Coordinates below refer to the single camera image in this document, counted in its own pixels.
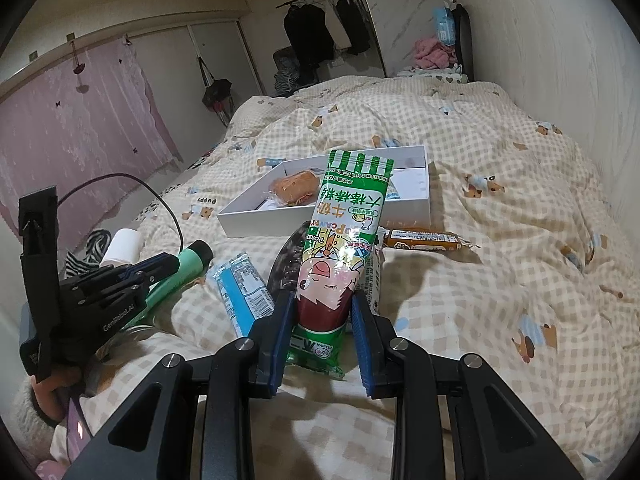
blue package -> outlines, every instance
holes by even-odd
[[[238,337],[247,337],[256,319],[273,314],[273,298],[246,253],[210,269],[207,279],[218,285]]]
[[[456,44],[456,22],[447,7],[435,7],[433,17],[436,22],[436,35],[438,41],[445,45]]]

black clamp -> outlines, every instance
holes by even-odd
[[[360,292],[352,323],[363,385],[396,400],[392,480],[444,480],[438,396],[447,397],[456,480],[580,480],[552,437],[484,359],[433,356],[398,337]],[[189,477],[199,395],[206,395],[200,477],[254,480],[249,399],[271,399],[282,384],[296,323],[292,292],[247,338],[215,355],[166,355],[111,415],[65,480]]]
[[[105,266],[58,281],[56,188],[20,199],[22,276],[27,303],[20,320],[20,358],[40,382],[56,364],[83,365],[146,307],[149,287],[177,272],[180,261],[157,254],[132,266]]]

wall hook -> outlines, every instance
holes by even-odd
[[[76,52],[76,44],[73,41],[71,42],[71,51],[74,53],[74,62],[76,64],[76,66],[74,67],[74,74],[78,75],[79,73],[82,72],[82,70],[84,70],[84,63],[80,63],[78,61],[78,53]]]

green snack package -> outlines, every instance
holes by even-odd
[[[338,354],[394,162],[333,150],[306,234],[287,362],[342,378]]]

sausage snack stick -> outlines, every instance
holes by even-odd
[[[462,247],[479,247],[457,234],[428,229],[391,229],[385,232],[385,247],[414,251],[459,251]]]

